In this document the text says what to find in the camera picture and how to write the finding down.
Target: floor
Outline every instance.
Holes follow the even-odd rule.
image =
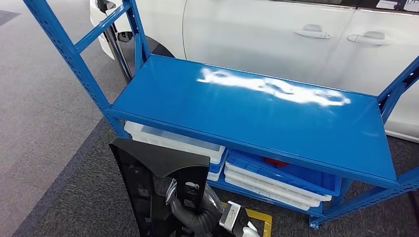
[[[70,160],[51,188],[19,226],[13,237],[137,237],[138,227],[118,165],[109,149],[115,137],[105,120]],[[398,174],[419,165],[419,144],[388,138]],[[164,195],[168,180],[156,178],[156,192]],[[370,186],[355,182],[348,197]],[[314,230],[308,216],[255,199],[215,189],[221,201],[234,202],[272,216],[271,237],[416,237],[415,212],[407,194],[330,221]],[[416,200],[419,193],[413,192]],[[263,223],[251,220],[260,236]]]
[[[48,2],[73,42],[92,28],[87,0]],[[0,42],[0,236],[9,237],[102,115],[23,1],[0,1]],[[118,64],[97,41],[82,57],[115,99]]]

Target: blue metal shelf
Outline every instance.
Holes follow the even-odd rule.
[[[227,184],[224,174],[215,187],[309,214],[313,228],[419,188],[419,167],[396,177],[383,126],[419,79],[419,57],[371,96],[150,56],[135,0],[123,0],[75,45],[45,0],[24,2],[118,136],[129,138],[124,119],[347,178],[328,209],[307,212]],[[135,75],[111,105],[80,53],[124,13]],[[377,187],[341,203],[352,180]]]
[[[236,194],[240,194],[249,198],[254,198],[257,199],[259,201],[264,201],[273,205],[278,205],[284,208],[288,208],[294,211],[298,211],[304,214],[308,214],[308,215],[312,215],[312,216],[316,216],[316,217],[322,217],[323,216],[323,202],[320,202],[320,205],[318,207],[312,207],[310,209],[308,209],[307,211],[305,210],[301,210],[299,208],[287,205],[283,202],[280,201],[276,201],[274,199],[271,198],[267,198],[265,196],[250,192],[249,190],[246,189],[242,189],[240,187],[234,186],[232,184],[229,184],[225,181],[225,175],[224,175],[224,168],[223,171],[220,174],[220,178],[218,179],[218,181],[211,181],[211,180],[207,180],[208,184],[219,188],[219,189],[223,189],[223,190],[227,190]]]
[[[397,184],[374,96],[151,55],[109,113],[378,186]]]

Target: gray carpet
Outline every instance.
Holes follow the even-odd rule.
[[[101,120],[14,237],[139,236],[118,166],[108,147],[113,137],[113,131]],[[419,166],[418,144],[392,137],[388,140],[397,173]],[[350,195],[368,188],[355,183]],[[272,215],[273,237],[411,237],[419,233],[407,194],[314,230],[308,227],[307,215],[227,191],[215,191],[222,201],[236,201]]]

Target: tire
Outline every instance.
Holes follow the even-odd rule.
[[[174,58],[173,54],[170,53],[170,51],[161,44],[158,44],[156,46],[156,48],[153,50],[153,53],[161,56]]]

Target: white car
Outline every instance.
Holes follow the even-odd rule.
[[[90,0],[92,24],[121,4]],[[137,6],[145,34],[170,56],[361,93],[378,95],[419,55],[415,0],[137,0]],[[129,40],[126,15],[115,27],[120,40]],[[106,39],[99,41],[113,57]],[[416,83],[395,107],[387,133],[419,142],[418,108]]]

